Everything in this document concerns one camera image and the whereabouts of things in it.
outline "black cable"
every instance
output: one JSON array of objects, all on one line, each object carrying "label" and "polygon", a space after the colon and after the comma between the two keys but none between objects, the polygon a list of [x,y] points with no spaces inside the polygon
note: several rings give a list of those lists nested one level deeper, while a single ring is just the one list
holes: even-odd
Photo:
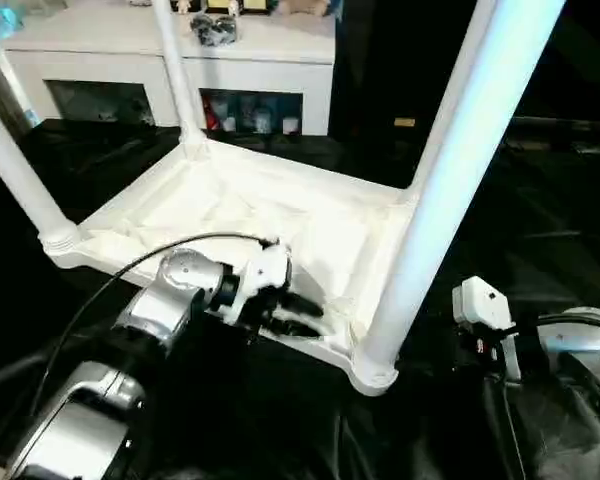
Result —
[{"label": "black cable", "polygon": [[46,365],[44,373],[42,375],[42,379],[40,380],[40,383],[38,384],[38,388],[36,389],[36,393],[33,397],[33,401],[31,402],[31,410],[29,412],[29,415],[33,416],[36,413],[36,411],[38,410],[38,404],[40,403],[40,399],[42,398],[42,393],[44,391],[45,383],[47,382],[47,379],[49,378],[49,374],[51,373],[51,370],[53,369],[53,366],[54,366],[56,360],[58,359],[58,355],[60,354],[60,351],[62,350],[62,346],[65,344],[65,342],[69,338],[71,331],[74,329],[74,327],[78,323],[78,320],[80,320],[80,318],[82,317],[84,312],[87,310],[87,308],[89,308],[91,306],[91,304],[93,302],[95,302],[100,297],[100,295],[102,295],[102,293],[104,293],[104,291],[107,288],[109,288],[113,283],[115,283],[117,280],[119,280],[125,273],[127,273],[130,270],[132,270],[133,268],[137,267],[145,260],[147,260],[151,257],[154,257],[155,255],[158,255],[162,252],[170,250],[179,245],[183,245],[185,243],[194,242],[194,241],[198,241],[198,240],[206,240],[209,238],[238,238],[238,239],[244,239],[244,240],[253,240],[255,242],[258,242],[263,248],[271,246],[274,243],[269,240],[265,240],[260,237],[256,237],[254,235],[247,235],[247,234],[243,234],[243,233],[233,233],[233,232],[202,233],[200,235],[193,235],[191,237],[186,237],[181,240],[177,240],[175,242],[163,245],[162,247],[156,248],[155,250],[152,250],[149,253],[146,253],[145,255],[137,258],[133,262],[124,266],[115,275],[113,275],[109,280],[107,280],[93,295],[91,295],[91,297],[89,297],[86,302],[84,302],[82,304],[82,306],[78,309],[78,311],[75,313],[75,315],[71,318],[71,320],[65,327],[64,331],[62,332],[62,335],[60,335],[60,337],[58,339],[58,343],[56,344],[55,348],[51,352],[51,355],[49,356],[49,360],[47,361],[47,365]]},{"label": "black cable", "polygon": [[507,398],[507,385],[503,375],[485,378],[482,398],[485,418],[496,439],[495,448],[500,455],[502,467],[507,479],[525,480],[527,478],[515,424]]},{"label": "black cable", "polygon": [[[543,325],[556,325],[559,323],[578,323],[580,325],[590,325],[592,327],[600,328],[600,320],[596,320],[593,318],[576,317],[572,314],[543,315],[539,317],[537,322],[526,325],[526,327],[542,327]],[[525,325],[514,325],[513,327],[509,327],[506,330],[498,332],[498,334],[502,339],[508,337],[509,335],[513,335],[514,333],[519,333],[522,328],[525,328]]]},{"label": "black cable", "polygon": [[[84,329],[84,333],[81,332],[82,331],[76,332],[75,334],[71,335],[64,343],[62,349],[73,350],[75,348],[79,348],[96,336],[96,334],[92,332],[91,329]],[[9,365],[1,367],[0,385],[2,385],[5,382],[8,382],[9,380],[12,380],[17,376],[24,374],[25,372],[31,370],[34,367],[37,367],[38,365],[44,364],[49,358],[49,355],[51,354],[51,351],[54,348],[57,341],[58,339],[55,338],[43,348],[36,350],[35,352],[30,353],[28,355],[25,355],[24,357],[19,358],[18,360],[16,360],[13,363],[10,363]]]}]

